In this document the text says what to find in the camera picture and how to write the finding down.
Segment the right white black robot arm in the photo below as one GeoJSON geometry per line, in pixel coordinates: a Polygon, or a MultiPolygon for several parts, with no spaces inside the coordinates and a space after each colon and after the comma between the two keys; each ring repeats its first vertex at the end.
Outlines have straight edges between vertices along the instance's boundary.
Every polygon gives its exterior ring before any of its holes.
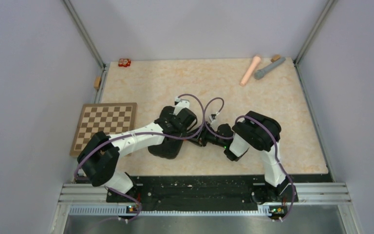
{"type": "Polygon", "coordinates": [[[206,123],[190,142],[205,147],[214,144],[224,148],[225,156],[231,161],[241,159],[250,148],[260,152],[264,167],[264,184],[251,189],[253,202],[295,202],[296,188],[280,161],[280,124],[267,116],[249,111],[238,117],[233,126],[221,124],[214,130],[206,123]]]}

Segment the black plastic tool case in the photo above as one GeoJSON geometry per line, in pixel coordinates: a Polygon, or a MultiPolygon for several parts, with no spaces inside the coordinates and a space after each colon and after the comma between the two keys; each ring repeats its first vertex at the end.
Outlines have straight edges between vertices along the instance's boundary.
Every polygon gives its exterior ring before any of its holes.
{"type": "MultiPolygon", "coordinates": [[[[192,136],[193,135],[192,128],[195,125],[196,124],[194,125],[192,124],[190,126],[189,131],[187,132],[186,136],[176,136],[176,137],[183,138],[183,137],[192,136]]],[[[154,156],[158,156],[158,157],[165,158],[165,159],[174,159],[179,154],[183,142],[184,142],[183,140],[165,137],[161,144],[149,146],[148,151],[154,156]]]]}

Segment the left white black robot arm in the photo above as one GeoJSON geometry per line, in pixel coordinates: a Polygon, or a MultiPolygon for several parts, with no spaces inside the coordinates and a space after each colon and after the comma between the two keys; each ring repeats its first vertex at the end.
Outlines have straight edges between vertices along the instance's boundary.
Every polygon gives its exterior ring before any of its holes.
{"type": "Polygon", "coordinates": [[[142,128],[115,135],[95,133],[77,161],[92,186],[114,189],[124,201],[132,201],[137,189],[127,173],[116,169],[119,158],[147,148],[154,156],[174,159],[196,123],[196,115],[187,107],[166,106],[158,119],[142,128]]]}

